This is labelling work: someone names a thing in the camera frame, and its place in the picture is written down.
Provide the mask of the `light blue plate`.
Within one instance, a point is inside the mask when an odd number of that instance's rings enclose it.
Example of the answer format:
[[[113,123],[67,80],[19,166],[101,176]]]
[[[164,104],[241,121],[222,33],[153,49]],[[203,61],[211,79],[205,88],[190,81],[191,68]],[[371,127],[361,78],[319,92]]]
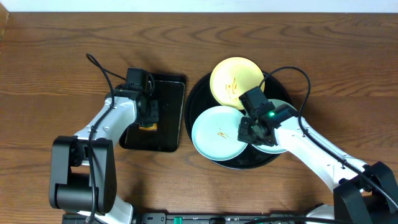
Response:
[[[290,103],[283,101],[283,100],[278,100],[278,99],[269,99],[270,102],[272,102],[274,104],[275,107],[281,106],[281,105],[289,105],[291,106],[293,109],[295,109],[295,107],[293,105],[291,105]],[[284,152],[287,152],[286,149],[283,149],[280,145],[277,146],[266,146],[266,145],[252,145],[255,149],[264,152],[264,153],[268,153],[268,154],[281,154]]]
[[[244,115],[229,106],[214,106],[202,112],[192,128],[195,149],[207,159],[227,161],[240,155],[247,143],[238,141]]]

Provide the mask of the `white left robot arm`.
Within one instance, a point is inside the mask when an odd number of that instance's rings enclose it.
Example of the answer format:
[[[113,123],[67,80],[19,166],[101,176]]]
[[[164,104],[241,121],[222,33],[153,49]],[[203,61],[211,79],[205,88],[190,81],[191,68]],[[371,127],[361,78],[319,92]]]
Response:
[[[113,90],[100,112],[52,144],[49,203],[85,223],[132,223],[134,208],[117,195],[114,147],[132,124],[159,120],[159,104],[142,91]]]

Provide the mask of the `orange green scrub sponge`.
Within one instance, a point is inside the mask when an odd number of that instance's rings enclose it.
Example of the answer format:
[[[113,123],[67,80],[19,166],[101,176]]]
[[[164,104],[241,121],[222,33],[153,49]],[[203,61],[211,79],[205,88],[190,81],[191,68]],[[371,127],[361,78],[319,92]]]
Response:
[[[152,123],[144,126],[139,126],[139,130],[142,131],[156,131],[157,130],[157,123]]]

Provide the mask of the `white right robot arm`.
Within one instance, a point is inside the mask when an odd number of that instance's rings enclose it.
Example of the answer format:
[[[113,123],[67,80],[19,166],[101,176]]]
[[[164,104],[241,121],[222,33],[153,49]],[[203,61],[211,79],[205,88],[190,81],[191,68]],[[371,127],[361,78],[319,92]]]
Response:
[[[310,168],[332,191],[333,205],[297,218],[302,223],[397,223],[397,181],[383,162],[369,165],[336,147],[284,103],[247,103],[238,139],[280,146]]]

